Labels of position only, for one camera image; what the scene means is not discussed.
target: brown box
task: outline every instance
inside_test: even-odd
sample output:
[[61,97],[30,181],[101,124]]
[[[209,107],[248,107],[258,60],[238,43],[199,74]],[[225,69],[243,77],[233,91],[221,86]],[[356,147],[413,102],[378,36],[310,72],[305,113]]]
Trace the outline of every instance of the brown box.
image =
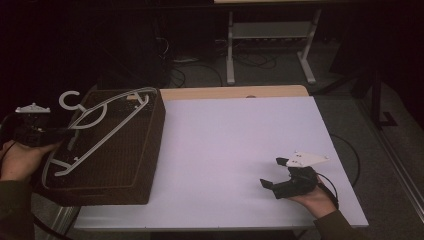
[[[90,109],[125,92],[128,91],[93,91],[81,105]],[[36,192],[62,206],[147,204],[161,145],[165,107],[159,90],[141,93],[141,99],[146,94],[147,105],[70,173],[56,176],[55,173],[66,168],[47,164],[43,184],[37,185]],[[53,158],[72,165],[75,157],[86,154],[139,105],[134,95],[108,103],[102,121],[77,130],[76,139],[66,139],[49,161]],[[94,122],[102,115],[102,109],[90,113],[79,125]]]

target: gray carpet floor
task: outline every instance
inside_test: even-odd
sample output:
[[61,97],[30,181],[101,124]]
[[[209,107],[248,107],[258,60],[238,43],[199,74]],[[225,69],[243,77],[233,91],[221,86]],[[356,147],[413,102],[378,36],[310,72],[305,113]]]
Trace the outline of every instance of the gray carpet floor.
[[[317,78],[315,85],[306,83],[296,56],[299,45],[266,51],[261,49],[260,53],[240,51],[237,55],[239,61],[235,62],[236,86],[301,84],[310,92],[316,91],[340,77],[328,72],[337,48],[337,43],[315,43],[312,46],[308,59]],[[264,59],[270,61],[261,67],[246,64],[258,64]],[[183,87],[218,87],[221,84],[226,86],[224,56],[212,63],[195,61],[179,65],[176,69],[172,71],[174,77],[170,88],[183,83],[182,73],[185,76]],[[317,96],[315,99],[328,131],[332,134],[333,143],[345,171],[352,182],[360,168],[359,179],[354,190],[370,224],[369,227],[361,228],[361,231],[371,239],[423,239],[423,220],[411,204],[390,157],[376,136],[376,129],[367,116],[370,96],[363,100],[350,97],[348,93],[353,83],[349,82],[330,94]],[[396,92],[385,85],[382,92],[382,111],[390,112],[398,124],[396,127],[384,127],[383,134],[400,156],[418,189],[423,190],[423,130],[405,110]],[[52,224],[55,221],[58,206],[41,196],[34,195],[33,209],[35,215],[47,224]],[[38,228],[36,236],[36,239],[53,239],[48,238]],[[73,239],[93,240],[150,238],[149,233],[84,232],[73,229],[72,226],[68,236]],[[310,229],[300,239],[312,240],[320,239],[320,237],[316,230]]]

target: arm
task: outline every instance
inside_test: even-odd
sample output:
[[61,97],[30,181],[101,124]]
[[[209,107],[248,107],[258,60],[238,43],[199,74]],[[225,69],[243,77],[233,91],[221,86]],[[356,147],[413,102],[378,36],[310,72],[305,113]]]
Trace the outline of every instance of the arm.
[[368,239],[352,228],[342,213],[336,209],[327,194],[318,186],[305,195],[290,198],[303,205],[317,220],[314,221],[321,237],[325,240]]
[[0,153],[0,239],[34,239],[31,187],[27,184],[44,154],[57,145],[29,148],[9,141]]

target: white tabletop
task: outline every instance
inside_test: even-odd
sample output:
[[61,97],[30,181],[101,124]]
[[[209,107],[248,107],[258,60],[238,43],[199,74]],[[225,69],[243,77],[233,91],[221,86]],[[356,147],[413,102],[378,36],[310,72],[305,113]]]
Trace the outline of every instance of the white tabletop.
[[290,179],[276,157],[325,155],[314,166],[336,186],[353,226],[368,222],[312,97],[165,101],[162,145],[147,205],[82,207],[84,230],[295,229],[313,226],[299,204],[275,199],[260,178]]

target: sleeve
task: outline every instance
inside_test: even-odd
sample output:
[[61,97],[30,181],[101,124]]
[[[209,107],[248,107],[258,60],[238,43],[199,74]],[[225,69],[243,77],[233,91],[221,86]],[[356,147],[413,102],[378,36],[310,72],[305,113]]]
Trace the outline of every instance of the sleeve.
[[35,238],[31,194],[24,182],[0,181],[0,239]]
[[359,230],[352,228],[342,213],[337,210],[314,221],[322,239],[325,240],[366,240]]

